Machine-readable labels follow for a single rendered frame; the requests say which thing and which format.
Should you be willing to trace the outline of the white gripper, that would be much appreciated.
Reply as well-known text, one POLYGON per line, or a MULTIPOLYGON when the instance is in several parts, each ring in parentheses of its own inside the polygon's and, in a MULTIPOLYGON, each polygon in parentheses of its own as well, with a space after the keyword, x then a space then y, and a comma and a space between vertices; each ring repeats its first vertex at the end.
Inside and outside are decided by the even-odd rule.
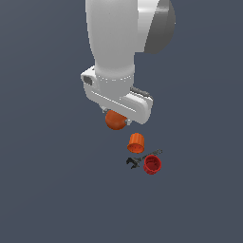
POLYGON ((86 97, 97 103, 106 113, 113 110, 131 122, 145 124, 151 115, 154 99, 146 91, 133 86, 134 76, 129 75, 118 80, 109 80, 95 73, 95 66, 81 74, 86 97))

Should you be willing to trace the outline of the dark grey wrench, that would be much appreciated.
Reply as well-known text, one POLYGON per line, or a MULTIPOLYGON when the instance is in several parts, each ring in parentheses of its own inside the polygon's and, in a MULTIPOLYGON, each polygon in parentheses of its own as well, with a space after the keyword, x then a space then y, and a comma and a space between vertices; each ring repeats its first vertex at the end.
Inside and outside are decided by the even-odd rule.
POLYGON ((126 160, 126 163, 129 164, 131 163, 132 164, 132 169, 135 169, 135 168, 138 168, 140 166, 140 163, 145 160, 148 156, 150 155, 153 155, 153 156, 157 156, 158 154, 161 154, 162 153, 162 150, 161 149, 157 149, 155 150, 154 152, 151 152, 143 157, 140 157, 140 158, 128 158, 126 160))

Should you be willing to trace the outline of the orange ribbed cup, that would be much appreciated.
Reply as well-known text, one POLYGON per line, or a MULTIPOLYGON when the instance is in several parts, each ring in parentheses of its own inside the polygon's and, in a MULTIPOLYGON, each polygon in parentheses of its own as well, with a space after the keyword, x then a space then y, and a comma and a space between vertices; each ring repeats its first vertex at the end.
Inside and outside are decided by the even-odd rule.
POLYGON ((132 134, 127 149, 132 153, 142 153, 144 151, 144 136, 140 133, 132 134))

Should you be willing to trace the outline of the red ribbed cup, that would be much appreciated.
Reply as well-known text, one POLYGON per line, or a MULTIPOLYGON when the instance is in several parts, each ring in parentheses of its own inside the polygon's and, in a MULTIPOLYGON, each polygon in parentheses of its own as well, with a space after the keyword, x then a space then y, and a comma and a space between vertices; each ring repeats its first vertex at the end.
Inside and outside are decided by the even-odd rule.
POLYGON ((154 155, 145 158, 143 169, 148 175, 154 175, 161 169, 161 160, 154 155))

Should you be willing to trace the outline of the orange ball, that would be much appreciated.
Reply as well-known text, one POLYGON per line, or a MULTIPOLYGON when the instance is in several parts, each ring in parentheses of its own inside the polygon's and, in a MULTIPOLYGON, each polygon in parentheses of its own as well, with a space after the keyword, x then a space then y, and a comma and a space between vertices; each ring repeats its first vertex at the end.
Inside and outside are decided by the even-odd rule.
POLYGON ((106 125, 112 130, 121 130, 126 126, 126 117, 113 111, 109 110, 105 115, 106 125))

